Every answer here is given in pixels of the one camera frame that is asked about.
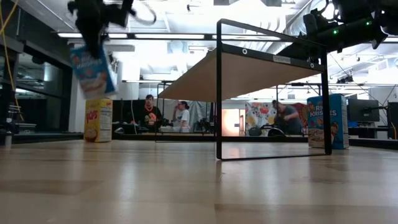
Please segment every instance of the window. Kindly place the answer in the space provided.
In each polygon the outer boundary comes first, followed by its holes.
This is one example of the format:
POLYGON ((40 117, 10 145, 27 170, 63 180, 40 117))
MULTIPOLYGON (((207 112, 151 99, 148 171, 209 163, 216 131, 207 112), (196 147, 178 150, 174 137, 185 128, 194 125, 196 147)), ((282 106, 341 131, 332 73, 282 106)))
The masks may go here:
POLYGON ((60 98, 20 88, 16 89, 16 98, 21 107, 25 124, 27 124, 26 127, 19 128, 20 133, 23 133, 25 129, 29 129, 30 133, 62 131, 60 127, 62 101, 60 98))
POLYGON ((17 82, 42 90, 51 95, 61 95, 63 71, 56 66, 33 58, 19 55, 17 82))

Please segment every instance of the computer monitor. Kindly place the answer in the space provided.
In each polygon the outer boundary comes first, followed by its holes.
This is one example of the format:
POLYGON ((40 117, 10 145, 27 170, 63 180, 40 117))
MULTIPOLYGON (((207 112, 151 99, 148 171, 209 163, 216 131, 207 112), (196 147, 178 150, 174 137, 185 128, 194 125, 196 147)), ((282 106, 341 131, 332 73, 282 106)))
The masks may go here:
POLYGON ((349 121, 378 122, 380 121, 379 102, 377 100, 349 99, 347 113, 349 121))

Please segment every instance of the man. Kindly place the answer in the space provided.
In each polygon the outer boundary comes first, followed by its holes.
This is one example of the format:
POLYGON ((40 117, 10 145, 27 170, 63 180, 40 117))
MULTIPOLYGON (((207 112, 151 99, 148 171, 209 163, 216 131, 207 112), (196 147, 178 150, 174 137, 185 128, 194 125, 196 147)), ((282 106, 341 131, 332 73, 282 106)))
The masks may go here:
POLYGON ((154 96, 147 95, 145 97, 144 112, 140 117, 141 126, 147 127, 150 131, 159 128, 162 121, 162 113, 154 106, 154 96))
POLYGON ((276 100, 272 102, 274 108, 278 110, 278 114, 287 124, 287 130, 284 130, 287 134, 301 134, 301 120, 297 110, 290 105, 283 103, 277 103, 276 100))

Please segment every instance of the black metal frame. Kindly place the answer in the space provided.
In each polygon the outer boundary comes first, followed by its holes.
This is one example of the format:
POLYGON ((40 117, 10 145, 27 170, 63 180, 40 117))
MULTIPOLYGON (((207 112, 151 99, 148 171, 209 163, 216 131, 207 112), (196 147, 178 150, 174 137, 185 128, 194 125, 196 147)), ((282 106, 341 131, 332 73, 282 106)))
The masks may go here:
POLYGON ((286 157, 305 157, 305 156, 324 156, 331 155, 331 131, 330 131, 330 105, 329 105, 329 88, 328 88, 328 72, 327 72, 327 52, 324 45, 314 43, 308 40, 298 39, 289 35, 280 34, 271 30, 261 29, 259 27, 243 24, 228 19, 221 19, 217 22, 217 39, 216 39, 216 158, 222 161, 236 161, 236 160, 248 160, 248 159, 272 159, 272 158, 286 158, 286 157), (228 25, 238 27, 242 29, 252 30, 258 33, 269 35, 271 37, 278 37, 285 42, 293 42, 303 44, 309 47, 315 47, 321 50, 322 56, 320 58, 321 64, 309 63, 303 60, 297 60, 294 58, 288 58, 290 65, 295 67, 302 67, 312 69, 322 73, 322 100, 323 100, 323 120, 324 120, 324 134, 325 134, 325 153, 324 154, 304 154, 304 155, 291 155, 291 156, 268 156, 268 157, 247 157, 247 158, 223 158, 223 137, 222 137, 222 53, 226 52, 229 54, 240 55, 244 57, 251 57, 269 62, 274 62, 275 55, 258 52, 250 49, 243 49, 232 45, 223 44, 221 40, 221 27, 222 25, 228 25))

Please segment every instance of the cereal box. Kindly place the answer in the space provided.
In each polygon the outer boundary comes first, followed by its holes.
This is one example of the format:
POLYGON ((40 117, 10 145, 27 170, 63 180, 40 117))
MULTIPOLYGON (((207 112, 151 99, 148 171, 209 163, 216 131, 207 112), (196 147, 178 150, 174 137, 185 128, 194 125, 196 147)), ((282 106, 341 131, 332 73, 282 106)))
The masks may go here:
POLYGON ((108 142, 112 140, 112 100, 87 100, 85 140, 108 142))
POLYGON ((86 99, 102 99, 116 93, 116 86, 111 76, 112 70, 103 47, 100 55, 99 59, 93 58, 86 50, 86 46, 70 51, 73 71, 86 99))
MULTIPOLYGON (((332 149, 348 148, 347 104, 343 95, 330 97, 330 124, 332 149)), ((308 144, 310 147, 325 147, 323 135, 322 96, 311 97, 308 104, 308 144)))

